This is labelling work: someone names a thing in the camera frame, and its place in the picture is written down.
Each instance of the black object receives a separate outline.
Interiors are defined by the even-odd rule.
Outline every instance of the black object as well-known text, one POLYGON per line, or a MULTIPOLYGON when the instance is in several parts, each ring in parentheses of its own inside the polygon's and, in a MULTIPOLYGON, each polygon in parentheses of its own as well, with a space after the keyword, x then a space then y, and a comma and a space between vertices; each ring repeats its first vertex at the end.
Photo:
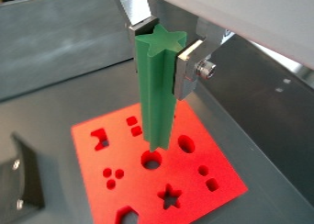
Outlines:
POLYGON ((44 207, 36 154, 12 134, 17 156, 0 164, 0 223, 5 224, 44 207))

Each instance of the small hole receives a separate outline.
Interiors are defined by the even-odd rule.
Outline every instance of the small hole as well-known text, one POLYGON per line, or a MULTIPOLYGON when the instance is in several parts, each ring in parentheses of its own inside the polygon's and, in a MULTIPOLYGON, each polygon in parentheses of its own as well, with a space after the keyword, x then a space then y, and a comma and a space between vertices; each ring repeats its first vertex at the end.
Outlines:
POLYGON ((142 127, 136 126, 131 129, 132 137, 142 135, 142 127))
POLYGON ((199 167, 199 174, 202 176, 208 175, 208 168, 206 166, 203 166, 203 165, 199 167))
POLYGON ((109 190, 112 190, 112 189, 115 188, 115 181, 113 181, 113 180, 108 180, 108 182, 107 182, 107 188, 108 188, 109 190))
POLYGON ((210 180, 207 180, 206 185, 207 185, 207 188, 211 192, 214 192, 219 189, 219 185, 218 185, 215 178, 211 178, 210 180))
POLYGON ((109 177, 112 175, 112 170, 109 168, 103 170, 103 176, 109 177))
POLYGON ((154 152, 144 152, 142 155, 142 166, 148 170, 155 170, 162 164, 160 154, 154 152))
POLYGON ((184 153, 192 153, 195 151, 195 145, 192 139, 187 135, 182 135, 178 139, 179 147, 184 153))
POLYGON ((127 118, 127 124, 130 126, 135 125, 138 123, 138 119, 135 117, 130 117, 127 118))
POLYGON ((117 179, 122 179, 123 176, 124 176, 124 171, 123 171, 122 169, 117 169, 117 170, 115 171, 115 177, 116 177, 117 179))

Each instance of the white panel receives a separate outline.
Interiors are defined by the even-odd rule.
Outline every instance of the white panel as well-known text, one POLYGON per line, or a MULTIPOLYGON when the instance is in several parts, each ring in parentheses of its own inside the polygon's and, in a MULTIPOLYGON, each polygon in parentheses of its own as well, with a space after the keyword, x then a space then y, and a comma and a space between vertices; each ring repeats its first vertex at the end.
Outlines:
POLYGON ((314 0, 166 0, 314 69, 314 0))

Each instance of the metal bolt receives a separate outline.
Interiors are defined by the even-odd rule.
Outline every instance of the metal bolt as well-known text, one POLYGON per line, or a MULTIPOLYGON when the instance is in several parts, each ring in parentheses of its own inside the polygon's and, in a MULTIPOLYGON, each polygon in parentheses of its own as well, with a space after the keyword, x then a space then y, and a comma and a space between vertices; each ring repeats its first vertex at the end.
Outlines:
POLYGON ((21 199, 17 199, 17 202, 16 202, 16 209, 17 210, 23 209, 23 203, 24 203, 24 201, 21 199))
POLYGON ((20 166, 20 160, 16 160, 15 163, 13 163, 12 170, 17 170, 19 166, 20 166))
POLYGON ((207 60, 202 60, 198 64, 196 64, 196 74, 204 79, 210 79, 211 76, 215 73, 215 68, 216 65, 212 64, 210 61, 207 60))

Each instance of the gray table surface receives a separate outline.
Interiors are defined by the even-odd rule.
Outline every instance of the gray table surface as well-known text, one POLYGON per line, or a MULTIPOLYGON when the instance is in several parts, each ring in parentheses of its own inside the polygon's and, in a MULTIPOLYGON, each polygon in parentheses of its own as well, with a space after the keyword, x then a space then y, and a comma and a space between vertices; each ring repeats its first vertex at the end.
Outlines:
MULTIPOLYGON (((313 206, 202 85, 187 101, 248 188, 195 223, 314 223, 313 206)), ((37 152, 47 203, 20 223, 92 223, 69 129, 136 102, 136 74, 132 62, 123 62, 1 103, 0 161, 13 154, 9 134, 16 131, 37 152)))

